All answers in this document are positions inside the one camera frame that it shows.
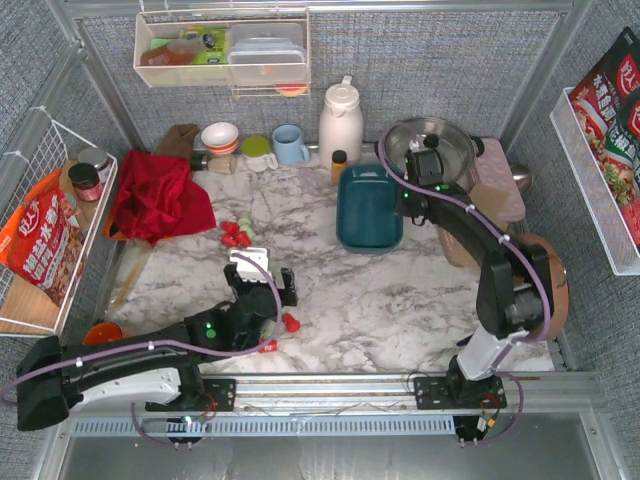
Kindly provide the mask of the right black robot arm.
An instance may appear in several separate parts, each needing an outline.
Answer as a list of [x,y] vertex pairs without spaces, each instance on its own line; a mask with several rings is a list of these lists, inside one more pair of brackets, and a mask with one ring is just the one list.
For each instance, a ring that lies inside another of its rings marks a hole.
[[480,326],[450,362],[449,396],[460,403],[487,388],[498,365],[522,341],[543,340],[552,323],[547,251],[521,244],[484,215],[466,192],[446,183],[434,149],[407,151],[395,210],[430,222],[454,238],[480,267],[476,313]]

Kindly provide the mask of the red coffee capsule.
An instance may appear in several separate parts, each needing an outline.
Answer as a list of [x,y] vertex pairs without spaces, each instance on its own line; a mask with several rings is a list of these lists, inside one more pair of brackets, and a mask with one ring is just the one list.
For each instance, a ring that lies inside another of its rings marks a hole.
[[301,323],[290,313],[284,313],[282,320],[288,333],[296,333],[301,328]]

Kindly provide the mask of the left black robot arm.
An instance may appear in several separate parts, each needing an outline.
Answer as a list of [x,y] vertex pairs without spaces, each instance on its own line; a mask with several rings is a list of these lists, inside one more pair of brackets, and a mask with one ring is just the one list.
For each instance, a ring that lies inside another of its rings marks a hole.
[[291,269],[251,281],[249,264],[235,255],[224,268],[234,301],[169,327],[100,345],[64,346],[57,336],[38,340],[16,369],[18,430],[52,427],[74,408],[115,396],[193,408],[205,392],[200,365],[264,348],[267,324],[281,325],[283,308],[298,303]]

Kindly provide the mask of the teal storage basket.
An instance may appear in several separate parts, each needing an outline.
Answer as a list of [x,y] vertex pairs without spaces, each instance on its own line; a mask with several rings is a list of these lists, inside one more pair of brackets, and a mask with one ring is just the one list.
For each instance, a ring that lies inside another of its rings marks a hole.
[[347,167],[338,183],[336,237],[355,254],[386,254],[403,238],[394,212],[396,182],[381,164]]

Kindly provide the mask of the brown cardboard sheet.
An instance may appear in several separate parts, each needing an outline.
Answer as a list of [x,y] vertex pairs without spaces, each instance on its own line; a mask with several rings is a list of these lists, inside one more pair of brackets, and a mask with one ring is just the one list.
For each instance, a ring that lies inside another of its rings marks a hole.
[[476,208],[494,223],[499,221],[499,214],[509,200],[507,192],[480,183],[473,186],[469,196]]

